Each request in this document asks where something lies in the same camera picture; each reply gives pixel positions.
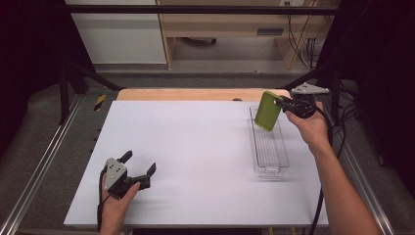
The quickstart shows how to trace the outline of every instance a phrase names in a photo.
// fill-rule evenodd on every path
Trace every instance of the human arm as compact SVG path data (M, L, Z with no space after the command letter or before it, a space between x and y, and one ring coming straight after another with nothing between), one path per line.
M105 185L106 174L104 174L102 185ZM125 214L131 201L140 188L140 183L136 183L129 188L122 199L116 199L110 193L102 189L102 198L104 201L102 213L102 225L100 235L119 235L122 224L125 220Z
M332 233L381 234L372 213L348 181L330 146L324 117L316 112L310 118L301 119L287 112L287 118L299 129L315 158Z

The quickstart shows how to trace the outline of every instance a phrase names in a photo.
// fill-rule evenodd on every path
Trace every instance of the aluminum rail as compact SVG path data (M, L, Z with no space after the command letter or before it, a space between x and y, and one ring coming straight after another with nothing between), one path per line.
M261 7L194 5L45 5L45 10L93 14L226 14L226 15L314 15L353 14L351 8L338 7Z
M330 111L329 107L329 99L325 97L324 99L324 110ZM332 118L330 112L325 112L329 118ZM341 130L339 130L335 135L335 141L337 144L343 140L344 134ZM360 167L356 157L353 154L350 146L348 145L347 141L345 140L344 149L342 151L344 154L343 159L345 160L346 166L349 169L350 176L353 179L355 187L362 197L363 201L365 201L367 207L375 217L376 222L379 225L379 228L382 230L384 235L394 235L393 228L391 226L388 217L386 216L384 210L382 209L381 204L379 203L378 198L376 197L375 192L372 189L366 175L364 174L362 168Z
M18 230L23 217L28 207L30 206L30 203L37 192L37 189L42 183L42 180L46 175L52 160L55 158L55 155L58 152L58 149L68 132L69 126L75 117L76 111L81 101L82 95L75 95L71 103L70 113L67 120L63 124L59 125L54 137L52 138L49 146L43 154L42 159L39 161L36 170L27 182L21 196L19 197L12 211L7 216L6 220L1 225L1 235L13 235Z

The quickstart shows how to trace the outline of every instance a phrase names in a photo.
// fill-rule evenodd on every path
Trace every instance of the wrist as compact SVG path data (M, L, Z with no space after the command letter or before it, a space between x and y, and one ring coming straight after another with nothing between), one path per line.
M330 146L330 143L328 141L322 141L320 143L315 144L308 144L308 149L311 151L312 155L316 160L327 156L335 155L332 146Z

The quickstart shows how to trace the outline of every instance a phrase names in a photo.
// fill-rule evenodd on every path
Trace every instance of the human hand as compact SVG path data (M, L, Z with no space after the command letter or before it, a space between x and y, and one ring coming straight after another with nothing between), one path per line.
M316 102L316 106L323 110L321 102ZM311 151L329 144L326 119L319 112L315 112L312 117L306 119L297 117L289 111L286 111L286 115L288 120L299 129L302 139Z
M107 190L104 189L105 179L107 174L103 176L102 199L104 202L102 213L101 235L118 235L121 232L122 224L125 220L125 214L131 201L140 188L140 183L136 183L129 188L122 199L113 197Z

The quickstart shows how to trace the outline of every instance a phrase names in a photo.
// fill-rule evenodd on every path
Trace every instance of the black cable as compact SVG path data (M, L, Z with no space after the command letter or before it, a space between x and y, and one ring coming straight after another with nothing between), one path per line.
M304 101L304 100L297 100L297 102L305 104L307 106L313 107L315 109L315 111L320 113L323 116L323 118L326 119L328 140L329 140L330 146L333 146L333 126L331 124L331 120L329 119L329 117L319 107L317 107L315 104L311 104L311 103L309 103L307 101ZM317 227L318 218L320 217L321 208L323 207L323 199L324 199L323 189L320 188L320 193L319 193L318 202L317 202L317 208L315 210L314 219L311 223L311 227L310 227L310 230L308 232L309 235L313 235L314 231L315 231L315 228Z
M100 181L98 182L98 195L99 195L99 199L100 201L98 201L98 207L97 207L97 230L98 232L101 231L101 224L102 224L102 215L103 215L103 209L104 209L104 203L105 201L107 201L107 199L111 196L109 195L104 201L103 201L103 178L104 178L104 174L107 172L107 165L104 166L103 170L101 170L100 173Z

